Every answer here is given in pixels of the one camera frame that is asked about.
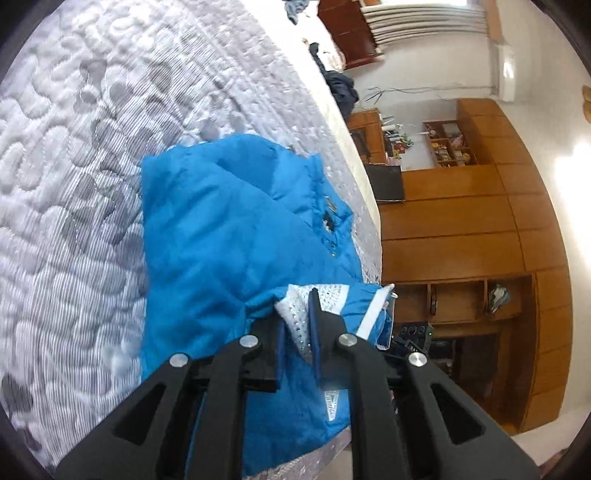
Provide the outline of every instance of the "wooden cabinet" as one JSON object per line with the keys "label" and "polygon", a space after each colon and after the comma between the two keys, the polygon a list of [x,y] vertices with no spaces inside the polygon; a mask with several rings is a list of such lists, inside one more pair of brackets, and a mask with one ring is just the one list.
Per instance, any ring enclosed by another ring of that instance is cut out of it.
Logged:
{"label": "wooden cabinet", "polygon": [[375,61],[374,36],[365,21],[361,6],[354,0],[322,0],[318,16],[345,55],[346,68]]}
{"label": "wooden cabinet", "polygon": [[437,236],[382,243],[382,281],[449,280],[523,273],[516,232]]}
{"label": "wooden cabinet", "polygon": [[432,168],[402,172],[406,200],[503,195],[505,190],[494,166]]}
{"label": "wooden cabinet", "polygon": [[377,110],[352,113],[347,119],[347,127],[364,163],[386,163],[382,121]]}
{"label": "wooden cabinet", "polygon": [[429,134],[428,149],[438,168],[465,167],[478,163],[456,120],[423,122]]}
{"label": "wooden cabinet", "polygon": [[[567,382],[566,253],[539,172],[499,106],[461,99],[457,111],[479,164],[402,173],[406,202],[379,207],[382,280],[399,284],[398,323],[429,320],[436,338],[504,335],[487,409],[522,432],[558,416]],[[487,316],[496,283],[512,299]]]}
{"label": "wooden cabinet", "polygon": [[380,214],[382,240],[515,230],[511,205],[504,195],[396,203],[384,206]]}

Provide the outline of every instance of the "bed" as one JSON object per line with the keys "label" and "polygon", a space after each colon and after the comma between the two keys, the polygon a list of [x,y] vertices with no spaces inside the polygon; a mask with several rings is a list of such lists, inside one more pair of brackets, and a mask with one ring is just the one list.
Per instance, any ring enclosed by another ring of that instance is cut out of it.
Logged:
{"label": "bed", "polygon": [[[49,471],[139,383],[144,155],[234,132],[320,153],[379,281],[368,178],[279,0],[65,0],[5,47],[0,402]],[[260,476],[314,478],[348,435]]]}

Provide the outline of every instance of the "wooden desk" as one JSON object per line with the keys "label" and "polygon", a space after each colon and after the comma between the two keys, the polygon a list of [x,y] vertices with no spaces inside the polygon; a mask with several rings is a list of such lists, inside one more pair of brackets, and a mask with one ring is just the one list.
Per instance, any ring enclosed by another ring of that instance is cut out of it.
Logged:
{"label": "wooden desk", "polygon": [[365,141],[369,156],[365,155],[365,152],[358,147],[359,155],[364,163],[386,163],[384,133],[378,110],[352,113],[347,120],[347,127],[352,134],[360,134]]}
{"label": "wooden desk", "polygon": [[[504,332],[489,413],[523,432],[556,419],[564,395],[573,323],[566,253],[535,164],[498,105],[461,99],[457,121],[479,165],[403,172],[407,201],[379,207],[382,281],[398,284],[398,322],[432,321],[436,335],[437,325],[441,335]],[[518,302],[488,319],[496,282]]]}

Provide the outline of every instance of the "white wall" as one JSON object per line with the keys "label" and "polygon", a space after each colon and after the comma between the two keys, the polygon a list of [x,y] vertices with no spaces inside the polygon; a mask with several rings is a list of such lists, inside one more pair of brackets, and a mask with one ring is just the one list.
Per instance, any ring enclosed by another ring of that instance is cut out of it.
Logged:
{"label": "white wall", "polygon": [[400,103],[488,97],[493,85],[489,48],[488,38],[480,34],[441,34],[402,40],[384,48],[383,61],[347,70],[347,74],[355,80],[362,100],[372,93],[372,87],[403,90],[455,87],[442,92],[386,93],[377,104],[362,104],[364,108],[379,108],[383,115],[393,115],[402,111]]}
{"label": "white wall", "polygon": [[559,28],[529,0],[497,3],[516,53],[519,100],[501,107],[544,179],[569,260],[574,338],[565,413],[591,401],[591,158],[561,160],[581,142],[591,145],[581,94],[591,77]]}

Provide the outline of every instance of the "shelf compartment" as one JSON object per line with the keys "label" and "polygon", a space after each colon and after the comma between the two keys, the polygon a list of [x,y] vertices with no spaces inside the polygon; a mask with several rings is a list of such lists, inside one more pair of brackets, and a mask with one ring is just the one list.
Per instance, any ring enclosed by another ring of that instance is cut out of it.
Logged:
{"label": "shelf compartment", "polygon": [[[423,125],[425,130],[430,134],[427,137],[427,141],[430,143],[429,147],[431,156],[435,162],[436,167],[463,167],[478,164],[476,156],[469,148],[469,145],[466,142],[466,137],[457,120],[426,121],[423,122]],[[462,137],[461,144],[455,144],[454,139],[456,139],[458,136]],[[435,148],[433,147],[433,144],[439,144],[439,147]],[[447,150],[447,156],[449,156],[449,160],[446,160],[444,157],[442,157],[442,155],[437,154],[438,151],[441,152],[443,150]],[[468,154],[470,159],[465,160],[464,158],[456,158],[454,155],[454,152],[456,151],[461,151],[462,153]]]}
{"label": "shelf compartment", "polygon": [[432,284],[431,296],[437,297],[437,308],[430,321],[434,324],[477,321],[484,312],[484,291],[483,280]]}
{"label": "shelf compartment", "polygon": [[522,311],[522,298],[524,289],[527,285],[531,285],[531,277],[521,278],[500,278],[491,279],[487,281],[486,286],[486,306],[488,307],[489,293],[497,286],[505,287],[509,290],[511,299],[509,303],[501,306],[495,314],[487,313],[486,317],[491,320],[507,320],[517,317]]}
{"label": "shelf compartment", "polygon": [[394,306],[394,323],[426,322],[427,285],[396,285],[396,303]]}

